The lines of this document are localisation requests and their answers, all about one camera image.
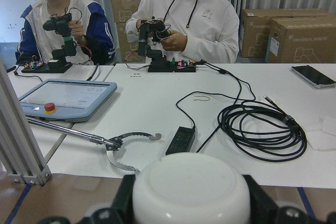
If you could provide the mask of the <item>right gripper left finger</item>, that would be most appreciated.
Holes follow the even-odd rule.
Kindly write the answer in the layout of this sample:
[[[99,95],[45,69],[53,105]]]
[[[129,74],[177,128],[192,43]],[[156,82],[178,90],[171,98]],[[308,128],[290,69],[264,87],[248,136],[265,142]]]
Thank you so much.
[[[56,174],[39,188],[37,223],[132,223],[134,175],[122,179]]]

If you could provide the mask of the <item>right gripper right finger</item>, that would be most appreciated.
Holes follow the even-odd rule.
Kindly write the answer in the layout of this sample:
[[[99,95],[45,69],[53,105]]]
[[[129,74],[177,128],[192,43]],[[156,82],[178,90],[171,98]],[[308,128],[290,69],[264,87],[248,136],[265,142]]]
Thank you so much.
[[[251,223],[323,223],[292,206],[279,207],[250,176],[243,176],[250,194]]]

